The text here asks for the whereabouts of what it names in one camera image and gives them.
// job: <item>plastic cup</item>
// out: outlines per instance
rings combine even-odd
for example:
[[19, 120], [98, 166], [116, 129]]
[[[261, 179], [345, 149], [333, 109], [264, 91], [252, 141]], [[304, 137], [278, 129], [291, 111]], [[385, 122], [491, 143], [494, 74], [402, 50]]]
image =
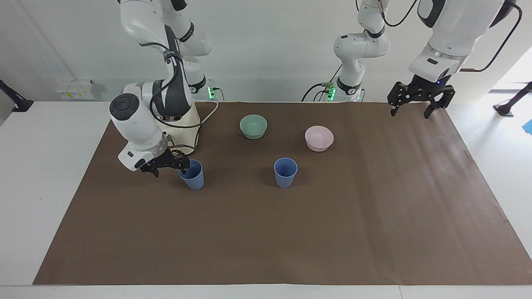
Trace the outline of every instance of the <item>plastic cup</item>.
[[273, 166], [277, 186], [288, 188], [297, 174], [297, 163], [290, 158], [280, 158]]
[[200, 190], [205, 185], [205, 179], [203, 178], [203, 165], [197, 160], [190, 161], [190, 168], [187, 173], [184, 174], [179, 170], [179, 177], [187, 184], [192, 190]]
[[240, 121], [240, 130], [246, 138], [256, 140], [264, 136], [268, 122], [260, 115], [251, 114]]
[[326, 151], [334, 142], [334, 135], [326, 127], [314, 126], [305, 133], [306, 145], [315, 152]]

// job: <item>black cable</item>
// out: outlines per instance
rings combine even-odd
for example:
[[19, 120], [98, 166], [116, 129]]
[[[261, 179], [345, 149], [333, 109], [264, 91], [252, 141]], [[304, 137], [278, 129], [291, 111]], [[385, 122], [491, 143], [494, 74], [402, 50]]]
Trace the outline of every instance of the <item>black cable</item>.
[[521, 20], [523, 18], [523, 10], [521, 9], [521, 7], [519, 7], [519, 5], [517, 5], [517, 4], [513, 3], [513, 2], [508, 2], [508, 4], [510, 4], [510, 6], [513, 6], [515, 9], [517, 9], [517, 11], [519, 12], [519, 17], [517, 18], [516, 24], [513, 26], [512, 30], [510, 30], [510, 33], [508, 34], [508, 36], [506, 36], [506, 39], [503, 41], [503, 43], [502, 43], [501, 47], [499, 48], [499, 50], [497, 51], [497, 53], [495, 53], [495, 55], [493, 56], [492, 60], [483, 69], [480, 69], [480, 70], [476, 70], [476, 69], [461, 69], [460, 70], [461, 72], [480, 73], [480, 72], [483, 72], [483, 71], [487, 70], [489, 67], [492, 66], [493, 62], [495, 62], [495, 60], [497, 59], [498, 55], [501, 53], [502, 49], [504, 48], [504, 46], [506, 45], [508, 40], [510, 40], [510, 37], [512, 37], [512, 34], [517, 29], [517, 27], [519, 26], [519, 23], [521, 23]]
[[[380, 5], [383, 5], [383, 2], [382, 0], [377, 0]], [[408, 10], [408, 12], [406, 13], [406, 15], [404, 16], [404, 18], [397, 24], [390, 24], [388, 23], [388, 21], [386, 20], [386, 16], [384, 15], [384, 11], [381, 11], [380, 15], [383, 17], [383, 20], [384, 20], [384, 23], [390, 27], [397, 27], [399, 25], [401, 25], [405, 20], [406, 18], [408, 18], [408, 16], [410, 15], [410, 13], [412, 12], [412, 9], [414, 9], [414, 6], [415, 4], [418, 2], [418, 0], [414, 0], [414, 3], [412, 3], [412, 6], [410, 6], [410, 9]]]
[[316, 93], [316, 95], [314, 96], [314, 99], [313, 99], [312, 101], [313, 101], [313, 102], [316, 102], [316, 98], [318, 97], [318, 95], [319, 95], [319, 94], [322, 94], [322, 95], [323, 95], [324, 93], [325, 93], [325, 92], [318, 92], [318, 93]]
[[159, 43], [147, 43], [147, 44], [139, 44], [141, 47], [147, 47], [147, 46], [160, 46], [162, 47], [163, 49], [165, 50], [169, 50], [168, 47], [166, 47], [165, 45], [163, 44], [159, 44]]
[[219, 90], [222, 93], [222, 101], [224, 101], [224, 102], [226, 101], [226, 97], [225, 97], [225, 95], [223, 95], [223, 90], [221, 88], [214, 87], [212, 90]]
[[338, 72], [340, 71], [340, 69], [342, 68], [343, 64], [340, 64], [340, 67], [336, 70], [336, 73], [334, 73], [334, 75], [332, 76], [332, 78], [329, 80], [329, 83], [332, 83], [333, 80], [334, 80], [334, 77], [336, 77], [336, 75], [338, 75]]
[[180, 148], [180, 147], [191, 148], [191, 149], [193, 149], [193, 150], [196, 149], [196, 147], [194, 147], [194, 146], [190, 146], [190, 145], [186, 145], [186, 144], [180, 144], [180, 145], [170, 146], [170, 149], [173, 150], [174, 148]]
[[[183, 63], [183, 65], [185, 64], [183, 62], [183, 57], [181, 57], [181, 47], [179, 46], [179, 40], [177, 39], [177, 37], [173, 37], [173, 39], [176, 41], [176, 45], [177, 45], [177, 52], [179, 52], [179, 60], [181, 61], [181, 63]], [[183, 67], [183, 74], [185, 75], [185, 80], [188, 82], [188, 78], [187, 78], [187, 72], [185, 72], [185, 68]]]
[[166, 84], [164, 85], [164, 87], [161, 87], [161, 89], [159, 89], [158, 91], [156, 91], [153, 95], [152, 95], [152, 99], [150, 100], [149, 102], [149, 111], [152, 113], [152, 116], [153, 118], [155, 118], [155, 120], [161, 124], [164, 124], [165, 126], [168, 126], [168, 127], [171, 127], [171, 128], [177, 128], [177, 129], [192, 129], [192, 128], [196, 128], [196, 127], [199, 127], [201, 126], [202, 124], [199, 123], [195, 126], [189, 126], [189, 127], [182, 127], [182, 126], [174, 126], [172, 124], [169, 124], [169, 123], [166, 123], [162, 120], [160, 120], [157, 115], [155, 115], [155, 112], [153, 111], [153, 102], [155, 100], [155, 96], [160, 94], [161, 92], [163, 92], [165, 89], [167, 89], [177, 78], [177, 68], [178, 66], [177, 65], [174, 65], [173, 67], [173, 76], [172, 76], [172, 79]]
[[305, 98], [306, 98], [306, 96], [309, 95], [309, 93], [310, 93], [313, 89], [315, 89], [316, 87], [320, 87], [320, 86], [322, 86], [322, 83], [318, 83], [318, 84], [312, 86], [311, 88], [309, 88], [309, 90], [306, 91], [305, 95], [304, 95], [303, 98], [301, 99], [301, 102], [305, 102]]

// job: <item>white wall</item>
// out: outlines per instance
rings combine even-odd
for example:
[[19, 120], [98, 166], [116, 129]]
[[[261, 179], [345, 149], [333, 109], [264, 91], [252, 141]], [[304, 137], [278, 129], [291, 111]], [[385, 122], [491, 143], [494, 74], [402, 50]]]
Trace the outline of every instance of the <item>white wall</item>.
[[[17, 1], [23, 5], [17, 9]], [[140, 48], [120, 25], [115, 0], [0, 0], [0, 75], [29, 98], [56, 99], [55, 81], [94, 79], [104, 99], [112, 100], [123, 86], [164, 78], [159, 53]], [[189, 1], [187, 13], [198, 28], [213, 38], [214, 49], [202, 61], [206, 73], [222, 87], [228, 100], [299, 101], [314, 83], [327, 81], [339, 66], [333, 43], [337, 36], [361, 32], [352, 0], [226, 0]], [[516, 38], [493, 67], [481, 74], [458, 74], [451, 83], [456, 102], [474, 102], [486, 94], [521, 55], [532, 46], [528, 36], [532, 3], [519, 1], [525, 18]], [[395, 22], [410, 1], [393, 2], [389, 19]], [[32, 30], [24, 11], [38, 30]], [[467, 67], [483, 67], [516, 19], [516, 12], [482, 38]], [[367, 100], [385, 101], [396, 81], [410, 82], [411, 61], [421, 52], [431, 30], [412, 14], [404, 25], [387, 29], [392, 50], [365, 60]], [[43, 38], [58, 55], [43, 49]]]
[[7, 119], [9, 114], [11, 114], [11, 109], [13, 109], [13, 102], [3, 93], [0, 93], [0, 126]]
[[532, 81], [532, 71], [530, 66], [532, 65], [532, 48], [521, 57], [521, 59], [514, 65], [500, 82], [530, 82]]

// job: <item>pink bowl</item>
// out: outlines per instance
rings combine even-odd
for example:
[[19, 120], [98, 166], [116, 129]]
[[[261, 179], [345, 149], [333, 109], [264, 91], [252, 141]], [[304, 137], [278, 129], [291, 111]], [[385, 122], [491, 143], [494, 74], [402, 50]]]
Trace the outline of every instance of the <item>pink bowl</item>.
[[326, 127], [315, 126], [309, 128], [305, 133], [307, 146], [315, 152], [324, 152], [334, 142], [334, 135]]

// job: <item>white robot body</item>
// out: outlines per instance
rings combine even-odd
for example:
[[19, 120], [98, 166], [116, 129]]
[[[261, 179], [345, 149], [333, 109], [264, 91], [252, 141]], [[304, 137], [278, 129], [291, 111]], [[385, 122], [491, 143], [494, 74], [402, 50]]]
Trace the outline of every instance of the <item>white robot body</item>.
[[419, 17], [432, 27], [433, 35], [410, 65], [410, 71], [430, 82], [458, 73], [503, 3], [504, 0], [447, 0], [442, 7], [436, 7], [432, 0], [421, 0]]
[[[384, 11], [388, 9], [389, 2], [383, 1]], [[333, 82], [335, 101], [357, 101], [365, 74], [365, 66], [360, 59], [380, 57], [390, 49], [390, 39], [384, 32], [377, 0], [362, 1], [358, 21], [365, 29], [363, 33], [340, 36], [334, 44], [335, 54], [342, 61], [342, 72]]]
[[196, 57], [207, 56], [211, 53], [212, 39], [205, 31], [195, 28], [183, 11], [176, 11], [169, 0], [164, 0], [162, 4], [164, 23], [174, 28], [179, 42], [179, 51], [183, 56], [185, 74], [192, 97], [197, 100], [208, 100], [210, 93], [207, 78]]
[[[120, 19], [124, 31], [139, 44], [158, 43], [168, 46], [161, 0], [123, 0], [120, 4]], [[164, 48], [152, 46], [161, 53]]]
[[135, 171], [164, 153], [168, 143], [148, 107], [142, 103], [140, 87], [128, 89], [129, 92], [113, 101], [110, 114], [118, 132], [128, 141], [118, 159], [126, 168]]

